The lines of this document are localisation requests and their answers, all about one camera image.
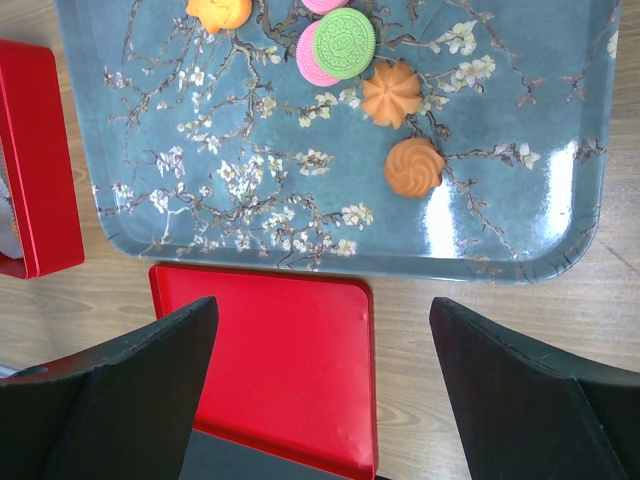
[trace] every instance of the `green cookie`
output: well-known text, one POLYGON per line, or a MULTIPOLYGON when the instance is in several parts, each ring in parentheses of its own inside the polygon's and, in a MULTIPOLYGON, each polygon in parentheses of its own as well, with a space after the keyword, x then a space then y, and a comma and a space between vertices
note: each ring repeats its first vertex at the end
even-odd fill
POLYGON ((353 8, 339 8, 326 15, 313 38, 318 66, 335 78, 360 75, 371 63, 376 35, 367 17, 353 8))

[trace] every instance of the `red box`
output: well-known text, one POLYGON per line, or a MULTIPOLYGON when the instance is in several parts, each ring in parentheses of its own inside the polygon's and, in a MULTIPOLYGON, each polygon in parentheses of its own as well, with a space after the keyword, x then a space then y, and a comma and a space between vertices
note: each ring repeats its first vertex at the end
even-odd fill
POLYGON ((24 259, 0 273, 47 275, 84 261, 53 53, 0 40, 0 142, 24 259))
POLYGON ((375 477, 366 284, 169 265, 149 276, 158 318, 203 296, 218 301, 194 428, 346 478, 375 477))

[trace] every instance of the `pink cookie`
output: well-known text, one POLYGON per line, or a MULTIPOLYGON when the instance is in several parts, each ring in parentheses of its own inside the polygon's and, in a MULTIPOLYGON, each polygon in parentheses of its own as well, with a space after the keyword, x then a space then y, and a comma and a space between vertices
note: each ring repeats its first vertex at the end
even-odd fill
POLYGON ((313 36, 316 33, 316 28, 318 28, 318 23, 312 23, 300 35, 300 40, 298 40, 298 46, 296 47, 296 62, 298 63, 298 70, 300 70, 307 82, 316 87, 330 87, 338 83, 340 79, 324 73, 316 63, 315 58, 313 58, 313 36))
POLYGON ((302 3, 313 13, 326 15, 331 10, 344 7, 349 0, 302 0, 302 3))

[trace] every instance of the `table surface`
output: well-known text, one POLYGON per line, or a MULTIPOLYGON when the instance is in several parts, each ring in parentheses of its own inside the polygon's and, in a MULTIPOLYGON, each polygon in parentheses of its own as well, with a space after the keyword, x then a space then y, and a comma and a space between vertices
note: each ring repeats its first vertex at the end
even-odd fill
MULTIPOLYGON (((87 260, 30 281, 0 278, 0 364, 22 368, 72 354, 154 319, 147 272, 98 224, 52 0, 3 0, 0 37, 55 53, 87 260)), ((375 296, 379 473, 463 479, 468 468, 428 323, 447 296, 578 355, 640 371, 640 0, 626 0, 602 217, 585 257, 533 286, 367 279, 375 296)), ((45 121, 40 128, 46 127, 45 121)))

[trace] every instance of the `flower-shaped cookie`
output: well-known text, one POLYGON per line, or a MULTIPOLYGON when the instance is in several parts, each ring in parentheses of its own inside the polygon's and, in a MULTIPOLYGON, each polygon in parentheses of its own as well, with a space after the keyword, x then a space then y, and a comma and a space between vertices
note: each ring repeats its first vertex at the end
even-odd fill
POLYGON ((389 152, 384 175, 391 189, 405 197, 424 197, 440 185, 444 159, 426 138, 410 138, 389 152))
POLYGON ((187 14, 200 18, 209 33, 234 29, 251 16, 251 0, 189 0, 187 14))
POLYGON ((382 127, 400 128, 404 117, 416 113, 422 103, 418 75, 401 61, 393 67, 377 63, 373 77, 362 82, 362 91, 366 99, 362 109, 382 127))

